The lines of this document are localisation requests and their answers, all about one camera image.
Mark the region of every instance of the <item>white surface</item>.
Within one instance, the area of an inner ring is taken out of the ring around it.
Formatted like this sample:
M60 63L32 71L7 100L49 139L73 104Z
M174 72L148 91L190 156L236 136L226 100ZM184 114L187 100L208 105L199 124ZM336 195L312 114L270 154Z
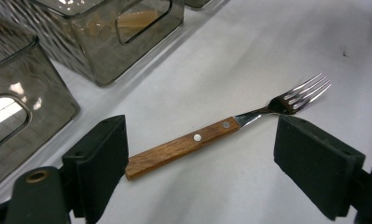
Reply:
M116 83L98 88L55 63L81 113L0 185L125 114L130 156L257 109L323 72L333 86L298 116L366 155L372 168L372 0L212 0ZM273 161L278 118L150 175L119 182L100 223L331 223ZM336 223L352 223L355 210ZM83 223L83 219L73 220Z

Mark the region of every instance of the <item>storage bin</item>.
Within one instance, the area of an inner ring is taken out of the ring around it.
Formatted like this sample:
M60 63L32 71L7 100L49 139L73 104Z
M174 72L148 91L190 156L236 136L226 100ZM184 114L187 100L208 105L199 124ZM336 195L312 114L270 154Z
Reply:
M47 55L99 86L121 76L183 22L184 0L0 0Z
M78 110L38 38L0 18L0 182Z

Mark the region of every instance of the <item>fork handle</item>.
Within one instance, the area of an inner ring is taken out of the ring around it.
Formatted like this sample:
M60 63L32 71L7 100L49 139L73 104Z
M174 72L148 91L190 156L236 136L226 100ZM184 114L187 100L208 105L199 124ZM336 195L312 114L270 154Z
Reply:
M238 122L230 117L158 147L153 147L129 158L125 176L132 180L152 172L171 161L175 161L227 135L235 133L240 128L241 126Z

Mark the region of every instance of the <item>metal screw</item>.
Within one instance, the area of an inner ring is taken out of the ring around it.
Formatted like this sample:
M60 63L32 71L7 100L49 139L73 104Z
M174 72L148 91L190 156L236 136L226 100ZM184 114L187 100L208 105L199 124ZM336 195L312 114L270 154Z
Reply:
M38 170L33 172L32 174L26 177L26 183L34 184L38 183L48 177L48 171L46 170Z
M224 122L223 123L223 128L229 128L229 123L228 122Z
M195 134L194 135L194 140L199 142L200 140L202 140L202 136L200 136L200 134Z

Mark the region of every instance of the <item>fork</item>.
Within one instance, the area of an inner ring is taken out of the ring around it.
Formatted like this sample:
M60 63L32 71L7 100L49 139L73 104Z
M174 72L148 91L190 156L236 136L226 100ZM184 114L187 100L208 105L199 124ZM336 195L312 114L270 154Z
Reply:
M193 133L130 157L125 175L129 180L132 180L154 171L171 161L235 133L264 115L294 115L307 108L330 86L330 80L319 74L294 89L273 98L267 106L220 120Z

